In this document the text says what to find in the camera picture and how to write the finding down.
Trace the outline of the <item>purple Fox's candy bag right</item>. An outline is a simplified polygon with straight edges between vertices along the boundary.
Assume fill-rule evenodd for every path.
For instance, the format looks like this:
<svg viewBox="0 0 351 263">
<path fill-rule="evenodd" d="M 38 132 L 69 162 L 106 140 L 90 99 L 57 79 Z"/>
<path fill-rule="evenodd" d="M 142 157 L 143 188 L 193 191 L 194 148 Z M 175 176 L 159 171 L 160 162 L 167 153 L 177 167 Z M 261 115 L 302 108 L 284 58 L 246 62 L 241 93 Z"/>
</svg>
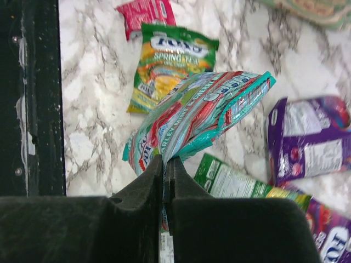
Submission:
<svg viewBox="0 0 351 263">
<path fill-rule="evenodd" d="M 311 198 L 305 214 L 325 263 L 350 263 L 350 219 Z"/>
</svg>

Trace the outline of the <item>purple Fox's candy bag left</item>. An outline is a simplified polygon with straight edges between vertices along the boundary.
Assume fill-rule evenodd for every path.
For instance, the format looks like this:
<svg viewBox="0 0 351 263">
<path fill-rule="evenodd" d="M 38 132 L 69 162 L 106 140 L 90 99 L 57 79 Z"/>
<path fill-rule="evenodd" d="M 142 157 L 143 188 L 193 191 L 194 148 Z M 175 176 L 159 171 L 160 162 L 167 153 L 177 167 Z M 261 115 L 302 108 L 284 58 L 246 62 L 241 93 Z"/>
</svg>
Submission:
<svg viewBox="0 0 351 263">
<path fill-rule="evenodd" d="M 338 96 L 280 99 L 266 120 L 276 186 L 350 170 L 350 114 Z"/>
</svg>

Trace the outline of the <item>green yellow Fox's spring tea bag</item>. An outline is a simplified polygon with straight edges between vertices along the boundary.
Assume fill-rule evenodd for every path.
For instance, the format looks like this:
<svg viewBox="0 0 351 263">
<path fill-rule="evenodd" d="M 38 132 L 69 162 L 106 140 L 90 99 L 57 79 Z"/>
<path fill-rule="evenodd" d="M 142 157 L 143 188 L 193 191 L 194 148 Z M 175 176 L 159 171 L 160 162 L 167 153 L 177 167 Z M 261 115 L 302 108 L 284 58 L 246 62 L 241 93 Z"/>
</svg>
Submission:
<svg viewBox="0 0 351 263">
<path fill-rule="evenodd" d="M 191 73 L 211 72 L 219 40 L 185 27 L 142 24 L 142 47 L 127 112 L 149 113 Z"/>
</svg>

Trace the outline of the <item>green Fox's bag under gripper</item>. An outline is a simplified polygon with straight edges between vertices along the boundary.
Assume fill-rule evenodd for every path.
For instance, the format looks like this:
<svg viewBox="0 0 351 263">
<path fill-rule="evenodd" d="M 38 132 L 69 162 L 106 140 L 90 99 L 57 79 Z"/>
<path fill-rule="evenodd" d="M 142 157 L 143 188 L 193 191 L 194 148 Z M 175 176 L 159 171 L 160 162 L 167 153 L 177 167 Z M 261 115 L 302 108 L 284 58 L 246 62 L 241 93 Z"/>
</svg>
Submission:
<svg viewBox="0 0 351 263">
<path fill-rule="evenodd" d="M 284 198 L 307 211 L 311 196 L 270 186 L 205 153 L 194 180 L 215 198 Z"/>
</svg>

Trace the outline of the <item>purple fox's candy bag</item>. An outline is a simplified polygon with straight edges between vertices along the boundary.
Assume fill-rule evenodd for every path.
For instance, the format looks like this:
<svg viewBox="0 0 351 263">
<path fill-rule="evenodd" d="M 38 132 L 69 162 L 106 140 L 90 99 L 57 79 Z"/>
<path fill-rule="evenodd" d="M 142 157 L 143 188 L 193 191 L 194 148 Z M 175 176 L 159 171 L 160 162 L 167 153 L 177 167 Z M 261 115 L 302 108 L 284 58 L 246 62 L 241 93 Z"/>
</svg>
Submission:
<svg viewBox="0 0 351 263">
<path fill-rule="evenodd" d="M 266 120 L 276 186 L 350 170 L 350 114 L 338 96 L 280 99 Z"/>
<path fill-rule="evenodd" d="M 350 219 L 311 198 L 305 214 L 325 263 L 350 263 Z"/>
</svg>

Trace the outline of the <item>teal red Fox's mint bag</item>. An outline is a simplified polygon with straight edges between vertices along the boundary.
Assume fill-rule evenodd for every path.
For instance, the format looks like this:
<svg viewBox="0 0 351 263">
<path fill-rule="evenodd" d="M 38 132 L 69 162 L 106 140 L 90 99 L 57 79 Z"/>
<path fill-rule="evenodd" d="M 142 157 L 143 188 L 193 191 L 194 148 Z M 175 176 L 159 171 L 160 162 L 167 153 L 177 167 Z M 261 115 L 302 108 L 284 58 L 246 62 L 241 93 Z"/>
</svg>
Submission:
<svg viewBox="0 0 351 263">
<path fill-rule="evenodd" d="M 275 83 L 269 71 L 189 75 L 129 137 L 123 161 L 140 175 L 156 155 L 164 163 L 173 157 L 190 158 L 249 114 Z"/>
</svg>

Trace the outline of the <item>green paper gift bag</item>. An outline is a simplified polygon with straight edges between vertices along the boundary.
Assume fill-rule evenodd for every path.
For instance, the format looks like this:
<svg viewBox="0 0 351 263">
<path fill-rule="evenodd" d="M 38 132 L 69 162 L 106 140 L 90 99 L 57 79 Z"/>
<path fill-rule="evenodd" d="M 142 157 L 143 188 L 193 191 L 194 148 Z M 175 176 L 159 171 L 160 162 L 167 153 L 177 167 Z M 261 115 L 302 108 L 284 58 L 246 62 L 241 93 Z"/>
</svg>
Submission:
<svg viewBox="0 0 351 263">
<path fill-rule="evenodd" d="M 262 0 L 330 30 L 350 29 L 350 0 Z"/>
</svg>

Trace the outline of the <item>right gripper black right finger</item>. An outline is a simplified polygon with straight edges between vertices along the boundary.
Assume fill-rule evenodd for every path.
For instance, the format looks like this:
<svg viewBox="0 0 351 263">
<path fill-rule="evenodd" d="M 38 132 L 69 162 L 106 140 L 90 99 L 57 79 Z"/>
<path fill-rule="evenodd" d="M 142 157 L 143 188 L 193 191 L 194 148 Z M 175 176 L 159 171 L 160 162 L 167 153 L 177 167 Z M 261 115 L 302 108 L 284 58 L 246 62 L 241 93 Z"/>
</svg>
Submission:
<svg viewBox="0 0 351 263">
<path fill-rule="evenodd" d="M 175 262 L 320 262 L 305 214 L 282 198 L 213 198 L 180 158 L 166 166 Z"/>
</svg>

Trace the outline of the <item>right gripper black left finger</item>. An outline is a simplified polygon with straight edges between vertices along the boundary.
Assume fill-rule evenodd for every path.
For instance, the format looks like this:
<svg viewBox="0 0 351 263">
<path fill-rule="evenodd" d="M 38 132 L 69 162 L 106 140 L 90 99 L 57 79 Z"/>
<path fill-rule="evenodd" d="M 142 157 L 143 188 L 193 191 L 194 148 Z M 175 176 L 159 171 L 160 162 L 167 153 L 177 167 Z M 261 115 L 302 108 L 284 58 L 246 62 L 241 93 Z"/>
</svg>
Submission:
<svg viewBox="0 0 351 263">
<path fill-rule="evenodd" d="M 159 262 L 162 158 L 111 197 L 1 198 L 1 262 Z"/>
</svg>

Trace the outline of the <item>pink red snack packet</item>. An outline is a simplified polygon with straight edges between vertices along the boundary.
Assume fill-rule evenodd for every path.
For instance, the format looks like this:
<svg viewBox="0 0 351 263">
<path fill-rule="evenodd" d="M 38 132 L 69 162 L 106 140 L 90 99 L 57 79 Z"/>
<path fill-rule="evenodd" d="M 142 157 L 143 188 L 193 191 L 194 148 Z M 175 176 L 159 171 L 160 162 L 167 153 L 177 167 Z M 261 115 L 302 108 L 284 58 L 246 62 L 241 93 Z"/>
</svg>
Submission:
<svg viewBox="0 0 351 263">
<path fill-rule="evenodd" d="M 126 40 L 141 34 L 141 25 L 176 25 L 171 3 L 168 0 L 130 1 L 115 8 L 124 18 Z"/>
</svg>

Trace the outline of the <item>black front mounting rail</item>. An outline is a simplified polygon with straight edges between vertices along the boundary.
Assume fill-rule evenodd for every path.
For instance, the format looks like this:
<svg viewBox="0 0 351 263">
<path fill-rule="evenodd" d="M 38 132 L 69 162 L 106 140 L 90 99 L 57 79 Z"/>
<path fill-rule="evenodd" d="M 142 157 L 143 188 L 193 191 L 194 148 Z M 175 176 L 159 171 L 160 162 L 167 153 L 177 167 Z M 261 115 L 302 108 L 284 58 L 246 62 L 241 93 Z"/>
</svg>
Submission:
<svg viewBox="0 0 351 263">
<path fill-rule="evenodd" d="M 1 195 L 66 193 L 57 1 L 1 1 Z"/>
</svg>

